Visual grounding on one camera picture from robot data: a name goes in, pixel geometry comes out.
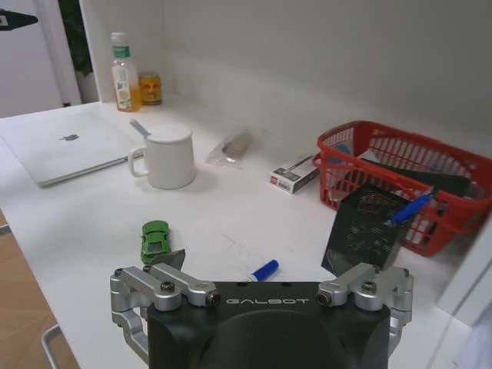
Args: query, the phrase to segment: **blue marker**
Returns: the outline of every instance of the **blue marker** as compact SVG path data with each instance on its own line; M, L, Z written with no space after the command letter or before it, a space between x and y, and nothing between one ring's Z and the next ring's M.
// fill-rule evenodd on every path
M394 227L397 224L401 224L404 221L412 218L416 213L418 213L422 208L427 205L427 203L434 197L434 187L429 188L418 198L413 200L410 204L401 209L398 213L393 215L391 219L386 221L384 225L388 227Z
M270 260L267 264L262 266L253 274L249 274L247 281L250 282L263 282L266 281L276 270L278 269L278 261Z

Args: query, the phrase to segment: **laptop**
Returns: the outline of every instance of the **laptop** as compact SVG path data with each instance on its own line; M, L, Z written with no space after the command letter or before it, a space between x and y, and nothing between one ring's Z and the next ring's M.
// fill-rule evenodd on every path
M2 138L40 187L121 163L135 146L91 112L13 125Z

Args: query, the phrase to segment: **yellow can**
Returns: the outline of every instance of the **yellow can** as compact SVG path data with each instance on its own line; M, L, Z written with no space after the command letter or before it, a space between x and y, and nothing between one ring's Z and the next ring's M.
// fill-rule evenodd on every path
M138 74L140 81L141 103L158 105L162 103L161 78L157 73L146 71Z

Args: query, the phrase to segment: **wooden floor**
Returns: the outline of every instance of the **wooden floor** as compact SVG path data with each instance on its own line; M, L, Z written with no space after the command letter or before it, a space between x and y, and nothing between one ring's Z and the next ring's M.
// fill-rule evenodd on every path
M5 224L0 212L0 226ZM56 324L13 234L0 236L0 369L49 369L41 335ZM78 368L63 336L52 341L61 369Z

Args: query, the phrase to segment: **toy car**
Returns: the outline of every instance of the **toy car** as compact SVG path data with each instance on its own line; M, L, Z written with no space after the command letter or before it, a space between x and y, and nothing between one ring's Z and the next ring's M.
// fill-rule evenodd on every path
M142 227L140 258L149 265L157 255L171 252L169 224L166 221L149 221Z

